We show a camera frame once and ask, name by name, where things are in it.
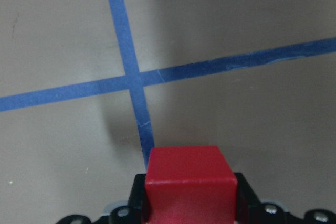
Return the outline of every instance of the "red cube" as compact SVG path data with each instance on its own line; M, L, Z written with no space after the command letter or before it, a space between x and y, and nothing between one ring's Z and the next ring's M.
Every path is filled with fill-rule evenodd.
M217 146L158 147L145 190L149 224L233 224L237 179Z

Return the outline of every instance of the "red block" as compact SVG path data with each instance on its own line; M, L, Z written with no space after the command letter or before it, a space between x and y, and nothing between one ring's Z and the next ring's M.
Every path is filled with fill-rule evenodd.
M237 179L216 146L159 147L149 159L149 224L233 224Z

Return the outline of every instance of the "cube front face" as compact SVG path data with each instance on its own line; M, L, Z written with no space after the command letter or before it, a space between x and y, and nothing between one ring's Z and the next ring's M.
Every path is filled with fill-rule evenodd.
M237 179L216 146L151 152L145 189L150 224L232 224Z

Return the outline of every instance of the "cube top face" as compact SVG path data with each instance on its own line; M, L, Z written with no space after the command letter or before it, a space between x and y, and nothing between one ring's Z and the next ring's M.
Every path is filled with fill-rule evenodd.
M217 146L157 147L151 152L146 184L236 181Z
M233 224L237 179L216 146L161 147L150 155L148 224Z

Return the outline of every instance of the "gray surface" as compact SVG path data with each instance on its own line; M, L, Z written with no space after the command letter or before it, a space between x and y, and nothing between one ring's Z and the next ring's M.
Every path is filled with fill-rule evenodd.
M155 142L218 145L261 198L335 211L335 56L147 87Z
M336 36L334 0L125 0L141 71ZM107 0L0 0L0 96L124 74ZM147 87L158 146L336 211L335 54ZM144 172L128 92L0 113L1 223L95 220Z

